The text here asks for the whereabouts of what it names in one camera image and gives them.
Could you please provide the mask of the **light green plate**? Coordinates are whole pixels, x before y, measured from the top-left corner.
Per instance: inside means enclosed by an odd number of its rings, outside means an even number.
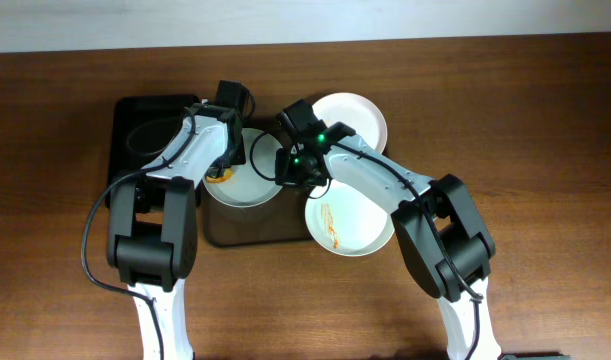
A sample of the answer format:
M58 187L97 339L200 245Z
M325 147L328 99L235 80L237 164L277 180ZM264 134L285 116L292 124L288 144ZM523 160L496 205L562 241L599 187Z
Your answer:
M341 256L369 255L394 235L387 212L354 188L335 181L311 190L304 218L311 237Z

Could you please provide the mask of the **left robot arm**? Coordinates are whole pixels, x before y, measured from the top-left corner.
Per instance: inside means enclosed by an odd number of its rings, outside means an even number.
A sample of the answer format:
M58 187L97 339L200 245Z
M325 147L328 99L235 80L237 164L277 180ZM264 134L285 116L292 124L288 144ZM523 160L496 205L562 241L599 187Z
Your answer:
M108 264L136 305L146 359L191 359L184 287L198 243L196 190L207 175L244 161L236 105L193 104L153 159L108 187Z

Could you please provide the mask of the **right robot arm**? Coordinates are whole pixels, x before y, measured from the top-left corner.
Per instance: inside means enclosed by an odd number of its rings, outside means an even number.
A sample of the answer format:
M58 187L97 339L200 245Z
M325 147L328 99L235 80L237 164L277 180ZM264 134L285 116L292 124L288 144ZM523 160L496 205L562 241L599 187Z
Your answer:
M276 159L277 183L335 180L390 215L405 266L436 299L451 359L498 359L486 292L495 244L464 183L416 174L372 149L352 128L283 123L290 147Z

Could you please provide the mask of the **yellow green sponge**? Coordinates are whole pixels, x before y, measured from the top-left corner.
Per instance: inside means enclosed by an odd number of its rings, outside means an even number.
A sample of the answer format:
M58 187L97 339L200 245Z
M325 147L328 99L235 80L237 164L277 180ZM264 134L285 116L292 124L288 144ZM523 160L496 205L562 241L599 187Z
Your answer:
M204 181L206 183L223 183L229 180L234 175L234 171L231 168L225 169L220 175L206 176Z

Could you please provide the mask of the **light blue plate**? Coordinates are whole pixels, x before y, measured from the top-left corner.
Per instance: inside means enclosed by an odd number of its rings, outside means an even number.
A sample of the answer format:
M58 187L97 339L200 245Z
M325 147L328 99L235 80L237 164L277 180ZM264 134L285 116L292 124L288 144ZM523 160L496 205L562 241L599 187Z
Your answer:
M254 146L252 160L256 169L268 180L260 177L249 160L253 141L262 134L261 130L244 128L242 130L246 154L246 164L235 166L234 175L223 183L206 183L207 192L220 203L237 208L254 207L272 199L281 187L274 183L276 151L281 143L272 135L266 134Z

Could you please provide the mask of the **pink white plate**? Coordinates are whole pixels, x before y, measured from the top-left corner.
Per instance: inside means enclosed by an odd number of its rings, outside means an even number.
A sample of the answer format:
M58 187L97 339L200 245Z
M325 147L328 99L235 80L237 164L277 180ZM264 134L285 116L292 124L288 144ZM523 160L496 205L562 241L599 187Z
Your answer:
M342 122L353 128L375 151L384 152L388 138L386 120L369 99L354 93L339 92L322 97L312 107L316 116L327 126Z

